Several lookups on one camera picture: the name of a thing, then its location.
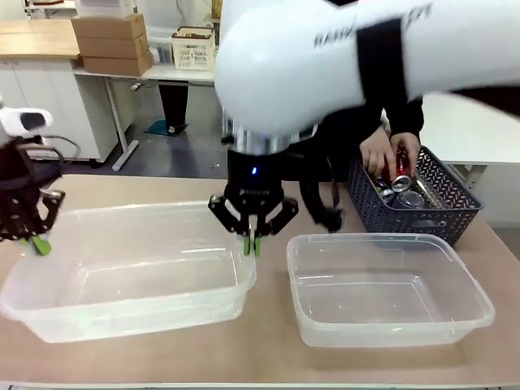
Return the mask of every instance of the transparent plastic bin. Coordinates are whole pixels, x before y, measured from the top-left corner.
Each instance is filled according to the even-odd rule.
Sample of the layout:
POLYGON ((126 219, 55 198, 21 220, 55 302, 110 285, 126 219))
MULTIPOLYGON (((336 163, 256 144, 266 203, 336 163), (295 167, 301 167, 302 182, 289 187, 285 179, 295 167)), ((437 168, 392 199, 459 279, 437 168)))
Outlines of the transparent plastic bin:
POLYGON ((238 317, 254 258, 207 202, 62 213, 53 250, 31 250, 0 293, 2 313, 49 343, 102 339, 238 317))
POLYGON ((298 236, 287 255, 301 338, 312 347, 452 344, 495 318, 479 283, 435 236, 298 236))
POLYGON ((176 31, 173 28, 146 28, 150 51, 152 53, 157 52, 157 58, 154 56, 157 65, 173 66, 171 36, 176 31))
POLYGON ((132 0, 74 0, 80 18, 119 18, 133 13, 132 0))

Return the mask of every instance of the gray floor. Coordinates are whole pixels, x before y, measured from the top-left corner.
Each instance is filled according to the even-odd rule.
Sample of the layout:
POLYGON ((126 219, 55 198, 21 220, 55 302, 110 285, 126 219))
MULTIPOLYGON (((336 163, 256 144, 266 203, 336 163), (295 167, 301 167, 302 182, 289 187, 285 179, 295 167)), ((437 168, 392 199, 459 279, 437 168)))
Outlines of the gray floor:
MULTIPOLYGON (((119 172, 112 164, 121 154, 114 150, 102 167, 92 169, 87 163, 72 164, 67 173, 91 175, 226 178, 226 150, 220 145, 220 105, 215 91, 192 87, 188 98, 191 125, 178 137, 146 134, 145 130, 163 117, 157 88, 141 88, 135 94, 137 118, 127 131, 128 140, 140 141, 132 157, 119 172)), ((495 229, 509 249, 520 258, 520 229, 495 229)))

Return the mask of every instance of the blue object on floor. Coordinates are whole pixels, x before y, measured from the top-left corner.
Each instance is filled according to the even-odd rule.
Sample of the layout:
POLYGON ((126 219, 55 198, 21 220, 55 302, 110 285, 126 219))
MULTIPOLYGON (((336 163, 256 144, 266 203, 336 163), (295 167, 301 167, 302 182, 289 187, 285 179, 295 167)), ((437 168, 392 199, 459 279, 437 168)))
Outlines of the blue object on floor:
POLYGON ((160 119, 152 124, 145 132, 148 134, 155 134, 158 136, 176 137, 181 134, 189 126, 189 122, 186 122, 182 126, 176 128, 167 128, 166 120, 160 119))

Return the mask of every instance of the stack of cardboard boxes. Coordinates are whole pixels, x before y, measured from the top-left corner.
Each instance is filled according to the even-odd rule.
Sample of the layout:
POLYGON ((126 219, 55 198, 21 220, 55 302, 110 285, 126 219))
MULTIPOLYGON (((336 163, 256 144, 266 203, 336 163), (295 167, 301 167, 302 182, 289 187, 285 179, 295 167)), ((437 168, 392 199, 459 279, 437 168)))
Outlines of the stack of cardboard boxes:
POLYGON ((153 65, 143 15, 71 21, 87 72, 140 76, 153 65))

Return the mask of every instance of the gray plastic basket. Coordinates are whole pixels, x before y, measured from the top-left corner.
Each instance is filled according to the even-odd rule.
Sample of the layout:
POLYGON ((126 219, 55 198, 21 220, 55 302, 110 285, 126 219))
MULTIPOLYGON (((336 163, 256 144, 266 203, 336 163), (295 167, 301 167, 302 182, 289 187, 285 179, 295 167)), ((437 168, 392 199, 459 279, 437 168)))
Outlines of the gray plastic basket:
POLYGON ((427 233, 453 245, 483 209, 469 189, 426 147, 418 156, 418 173, 442 203, 439 209, 398 210, 386 205, 358 157, 352 157, 347 185, 368 232, 427 233))

